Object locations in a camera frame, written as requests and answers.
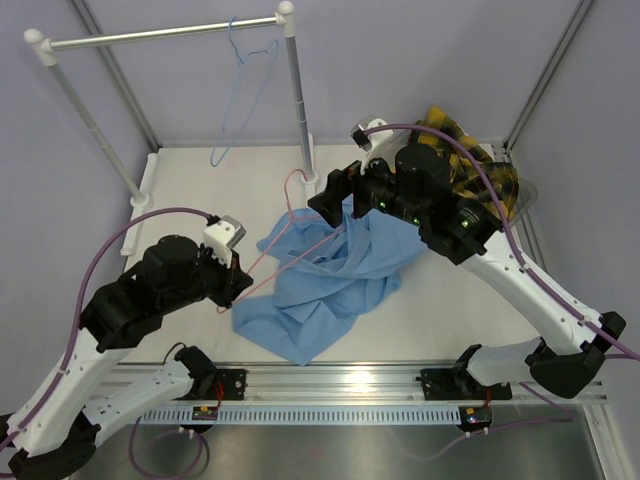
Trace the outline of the white and metal clothes rack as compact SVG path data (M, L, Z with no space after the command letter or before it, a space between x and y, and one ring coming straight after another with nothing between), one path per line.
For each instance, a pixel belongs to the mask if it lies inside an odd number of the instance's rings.
M267 146L299 146L306 133L298 113L294 72L287 63L281 27L233 30L243 50L273 39L279 56L263 98L242 138L220 167L234 166L243 152ZM39 178L56 228L68 228L66 247L86 247L123 219L149 147L112 86L95 48L63 68L37 30L24 35L25 52L43 78L49 111L38 123L42 138ZM211 151L222 125L236 69L227 30L130 47L109 46L128 79L161 148L206 147Z

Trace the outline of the light blue wire hanger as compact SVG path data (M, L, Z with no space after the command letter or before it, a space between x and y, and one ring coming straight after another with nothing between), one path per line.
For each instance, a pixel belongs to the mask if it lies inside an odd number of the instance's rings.
M244 135L273 75L280 51L278 39L271 40L259 49L243 51L233 35L237 21L238 18L233 17L227 27L227 40L233 49L236 69L219 135L210 151L209 164L212 168L221 166Z

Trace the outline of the clear plastic bin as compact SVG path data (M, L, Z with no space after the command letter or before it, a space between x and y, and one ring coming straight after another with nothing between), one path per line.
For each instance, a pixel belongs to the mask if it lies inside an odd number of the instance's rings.
M515 227L524 218L537 198L538 191L536 187L527 179L521 177L519 181L519 193L513 209L513 217L509 220L511 227Z

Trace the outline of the aluminium frame post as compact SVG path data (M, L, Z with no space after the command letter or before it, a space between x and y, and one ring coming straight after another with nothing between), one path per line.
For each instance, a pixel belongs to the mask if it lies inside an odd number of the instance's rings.
M97 36L103 34L98 19L92 11L88 1L67 0L66 4L78 21L85 35ZM158 152L161 147L161 142L158 140L153 128L151 127L151 124L113 51L109 46L95 47L95 50L112 86L119 95L139 134L151 152Z
M517 145L518 140L529 124L538 105L543 100L550 84L596 5L596 0L580 0L577 2L516 121L503 141L502 147L506 154L510 155Z

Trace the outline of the light blue shirt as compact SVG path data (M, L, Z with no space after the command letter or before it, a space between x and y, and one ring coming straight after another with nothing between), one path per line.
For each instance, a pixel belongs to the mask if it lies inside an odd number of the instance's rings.
M332 229L309 208L283 215L257 249L278 261L272 293L236 303L234 332L304 366L344 337L356 320L402 285L400 271L426 251L417 230L372 210Z

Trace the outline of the aluminium frame post left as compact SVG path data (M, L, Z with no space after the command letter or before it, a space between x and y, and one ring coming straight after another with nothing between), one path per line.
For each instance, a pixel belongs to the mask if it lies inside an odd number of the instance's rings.
M97 36L103 34L98 19L92 11L88 1L67 0L66 4L78 21L85 35ZM95 47L95 50L112 86L119 95L139 134L151 152L158 152L161 147L161 142L158 140L153 128L151 127L151 124L113 51L109 46Z

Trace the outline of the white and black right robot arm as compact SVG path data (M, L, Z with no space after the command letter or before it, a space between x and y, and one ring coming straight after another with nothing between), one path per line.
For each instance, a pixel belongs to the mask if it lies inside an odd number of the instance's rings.
M330 172L308 205L333 228L343 222L346 198L355 219L377 210L414 225L430 250L483 280L538 333L502 347L471 345L446 374L425 378L424 385L445 397L474 399L502 383L528 380L558 397L576 397L599 372L625 320L582 304L517 255L508 226L480 201L455 194L449 177L449 163L434 148L412 143L396 153L393 167L376 158Z

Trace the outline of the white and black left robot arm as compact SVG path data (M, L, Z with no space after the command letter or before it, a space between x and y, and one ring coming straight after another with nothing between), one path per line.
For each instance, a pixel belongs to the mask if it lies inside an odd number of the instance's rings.
M64 479L126 425L171 400L220 394L217 368L196 346L127 388L101 397L97 387L166 315L210 300L228 308L253 283L239 255L220 262L212 249L183 236L166 236L116 281L99 288L80 314L71 356L51 375L53 392L41 387L18 412L1 418L1 442L15 448L8 462L16 479ZM36 400L44 404L35 406Z

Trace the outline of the aluminium mounting rail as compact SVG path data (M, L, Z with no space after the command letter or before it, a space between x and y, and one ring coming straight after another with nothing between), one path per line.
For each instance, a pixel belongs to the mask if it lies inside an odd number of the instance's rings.
M245 370L245 396L242 405L417 405L440 403L481 406L482 400L426 400L417 380L420 363L327 363L306 367L285 363L219 363L219 369ZM91 399L116 393L131 383L159 369L157 363L120 363L101 381ZM599 380L588 385L574 399L567 400L545 392L532 381L522 381L529 388L559 405L606 405L607 392ZM543 405L544 402L520 386L511 383L512 398L496 400L490 405Z

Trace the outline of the yellow plaid shirt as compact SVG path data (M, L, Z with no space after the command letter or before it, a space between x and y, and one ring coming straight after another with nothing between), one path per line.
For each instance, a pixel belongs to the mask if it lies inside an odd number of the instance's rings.
M520 190L517 170L509 163L495 161L472 136L467 135L457 122L436 105L429 108L421 125L450 136L474 157L491 183L507 219L511 221L515 215ZM449 162L450 184L457 195L480 201L496 218L499 217L491 194L478 171L460 150L431 133L418 132L416 136L418 143L429 145Z

